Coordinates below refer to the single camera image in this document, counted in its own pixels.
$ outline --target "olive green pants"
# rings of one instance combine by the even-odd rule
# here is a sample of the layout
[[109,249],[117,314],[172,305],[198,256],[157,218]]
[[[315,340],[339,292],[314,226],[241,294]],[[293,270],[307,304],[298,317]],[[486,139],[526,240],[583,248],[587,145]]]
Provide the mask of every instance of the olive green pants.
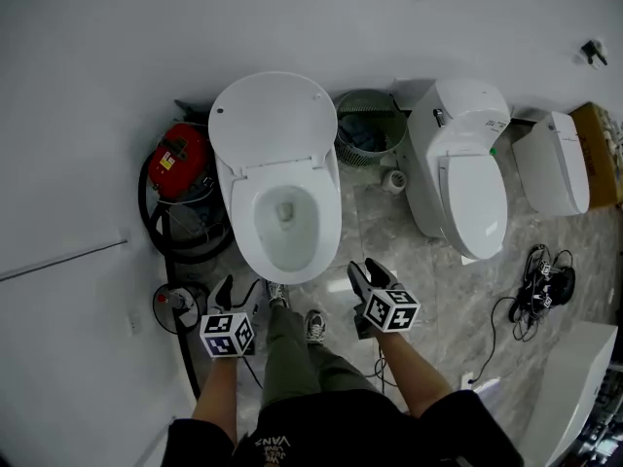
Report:
[[266,345],[262,408],[286,398],[324,391],[377,390],[341,356],[322,344],[308,345],[303,317],[289,308],[271,308]]

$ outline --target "forearm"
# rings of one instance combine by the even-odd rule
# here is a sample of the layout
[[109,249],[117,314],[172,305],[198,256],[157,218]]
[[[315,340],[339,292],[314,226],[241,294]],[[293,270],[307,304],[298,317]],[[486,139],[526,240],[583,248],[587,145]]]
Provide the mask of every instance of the forearm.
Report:
[[450,384],[398,333],[377,332],[379,346],[411,415],[420,417],[452,393]]
[[197,401],[193,418],[211,422],[237,443],[236,385],[238,358],[216,358]]

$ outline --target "grey shoe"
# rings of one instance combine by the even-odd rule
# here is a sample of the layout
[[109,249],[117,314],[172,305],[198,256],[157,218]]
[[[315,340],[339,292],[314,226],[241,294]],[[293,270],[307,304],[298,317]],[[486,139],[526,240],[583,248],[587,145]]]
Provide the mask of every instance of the grey shoe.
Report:
[[327,332],[327,323],[318,309],[310,309],[305,317],[305,331],[308,344],[322,344]]
[[290,303],[285,299],[285,285],[266,281],[266,291],[269,293],[269,306],[282,305],[290,308]]

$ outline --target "white wall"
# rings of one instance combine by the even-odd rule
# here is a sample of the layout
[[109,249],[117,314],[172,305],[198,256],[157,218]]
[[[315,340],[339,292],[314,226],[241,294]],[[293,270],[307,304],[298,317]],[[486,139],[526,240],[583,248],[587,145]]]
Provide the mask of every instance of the white wall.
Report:
[[[131,226],[175,97],[281,69],[329,90],[474,75],[513,104],[623,110],[622,17],[623,0],[0,0],[0,271]],[[601,71],[573,61],[596,36]]]
[[148,303],[157,273],[114,248],[0,284],[0,450],[11,465],[134,466],[174,414],[188,416],[172,336]]
[[[166,336],[124,332],[127,305],[145,307],[158,283],[135,181],[173,98],[278,69],[331,91],[424,80],[415,97],[426,80],[472,75],[517,106],[623,110],[622,17],[623,0],[0,0],[0,272],[132,239],[127,257],[0,286],[14,431],[3,426],[0,448],[16,467],[84,465],[91,448],[128,465],[183,408]],[[573,60],[593,37],[610,52],[601,71]]]

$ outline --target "electrical outlet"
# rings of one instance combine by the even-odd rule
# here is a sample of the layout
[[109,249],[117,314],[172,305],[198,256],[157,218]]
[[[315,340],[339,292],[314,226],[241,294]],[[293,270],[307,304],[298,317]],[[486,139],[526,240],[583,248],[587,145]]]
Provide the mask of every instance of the electrical outlet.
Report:
[[143,331],[138,309],[130,309],[128,311],[128,328],[131,337],[138,336]]

